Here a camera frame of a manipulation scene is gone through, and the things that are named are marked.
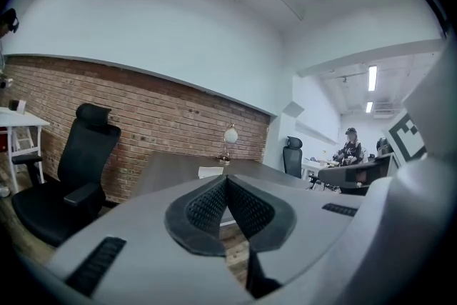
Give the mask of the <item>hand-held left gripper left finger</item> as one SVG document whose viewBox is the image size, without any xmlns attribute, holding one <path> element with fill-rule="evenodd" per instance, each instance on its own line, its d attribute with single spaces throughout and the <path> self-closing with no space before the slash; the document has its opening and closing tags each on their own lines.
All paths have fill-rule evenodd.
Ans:
<svg viewBox="0 0 457 305">
<path fill-rule="evenodd" d="M 222 257 L 197 256 L 178 245 L 164 224 L 169 204 L 209 183 L 196 179 L 119 204 L 54 252 L 47 269 L 66 280 L 107 236 L 126 244 L 92 294 L 100 304 L 247 304 Z"/>
</svg>

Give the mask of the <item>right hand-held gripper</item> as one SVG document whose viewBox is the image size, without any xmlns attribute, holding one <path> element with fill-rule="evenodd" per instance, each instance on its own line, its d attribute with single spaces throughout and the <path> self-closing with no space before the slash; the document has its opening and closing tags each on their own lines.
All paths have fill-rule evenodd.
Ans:
<svg viewBox="0 0 457 305">
<path fill-rule="evenodd" d="M 456 299 L 456 34 L 405 100 L 426 157 L 389 184 L 353 300 Z"/>
</svg>

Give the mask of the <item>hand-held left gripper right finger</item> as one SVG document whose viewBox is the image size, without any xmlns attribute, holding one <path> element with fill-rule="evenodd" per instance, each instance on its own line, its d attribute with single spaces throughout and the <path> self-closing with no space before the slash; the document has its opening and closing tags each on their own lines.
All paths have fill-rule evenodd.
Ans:
<svg viewBox="0 0 457 305">
<path fill-rule="evenodd" d="M 363 199 L 230 176 L 227 266 L 253 298 L 307 269 L 347 228 Z"/>
</svg>

